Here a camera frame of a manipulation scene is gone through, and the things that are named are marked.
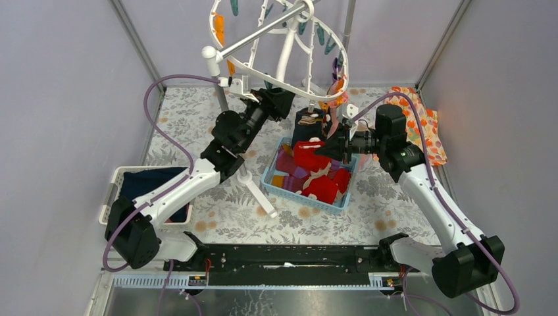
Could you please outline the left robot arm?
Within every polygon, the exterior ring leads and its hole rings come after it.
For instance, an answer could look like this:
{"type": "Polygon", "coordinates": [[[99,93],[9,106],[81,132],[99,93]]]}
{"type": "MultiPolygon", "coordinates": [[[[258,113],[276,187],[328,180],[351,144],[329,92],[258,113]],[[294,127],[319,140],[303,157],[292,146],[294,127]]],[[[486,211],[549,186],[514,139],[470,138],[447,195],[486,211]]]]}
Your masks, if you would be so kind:
{"type": "Polygon", "coordinates": [[[282,88],[254,90],[245,111],[217,116],[212,141],[193,164],[158,188],[112,204],[105,229],[107,249],[114,249],[125,267],[139,269],[153,259],[178,260],[194,271],[204,253],[185,232],[159,232],[159,228],[198,195],[223,183],[244,164],[243,154],[266,121],[288,117],[295,94],[282,88]]]}

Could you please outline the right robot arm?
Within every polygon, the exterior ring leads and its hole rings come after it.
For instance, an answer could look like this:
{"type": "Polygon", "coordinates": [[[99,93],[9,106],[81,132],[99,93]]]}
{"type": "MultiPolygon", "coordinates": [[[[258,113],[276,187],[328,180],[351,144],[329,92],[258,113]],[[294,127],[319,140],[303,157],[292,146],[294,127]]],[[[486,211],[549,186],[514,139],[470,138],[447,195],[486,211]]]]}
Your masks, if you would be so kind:
{"type": "Polygon", "coordinates": [[[353,154],[375,154],[380,166],[410,195],[434,229],[440,248],[399,234],[381,241],[379,266],[394,271],[400,265],[431,276],[448,298],[455,298],[496,281],[505,246],[488,237],[457,207],[426,164],[419,146],[407,141],[406,117],[397,105],[381,105],[375,126],[352,132],[349,119],[315,153],[350,162],[353,154]]]}

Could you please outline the red santa sock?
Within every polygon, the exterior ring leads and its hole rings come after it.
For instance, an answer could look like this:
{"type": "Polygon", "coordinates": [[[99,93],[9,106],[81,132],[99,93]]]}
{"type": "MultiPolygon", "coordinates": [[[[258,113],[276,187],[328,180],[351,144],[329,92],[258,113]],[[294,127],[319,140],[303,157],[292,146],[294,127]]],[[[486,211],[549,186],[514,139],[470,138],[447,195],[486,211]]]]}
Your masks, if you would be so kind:
{"type": "Polygon", "coordinates": [[[345,168],[340,168],[337,170],[332,181],[337,185],[338,191],[341,194],[345,194],[351,180],[352,173],[345,168]]]}

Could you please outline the red beige sock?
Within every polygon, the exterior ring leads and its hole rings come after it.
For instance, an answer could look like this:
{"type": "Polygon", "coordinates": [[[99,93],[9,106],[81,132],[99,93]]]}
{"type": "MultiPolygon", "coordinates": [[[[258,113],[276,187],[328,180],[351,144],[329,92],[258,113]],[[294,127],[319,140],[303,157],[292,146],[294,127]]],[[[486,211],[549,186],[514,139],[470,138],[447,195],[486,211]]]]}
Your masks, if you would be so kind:
{"type": "Polygon", "coordinates": [[[339,201],[343,194],[334,180],[337,173],[330,171],[324,175],[310,176],[303,184],[301,195],[331,205],[339,201]]]}

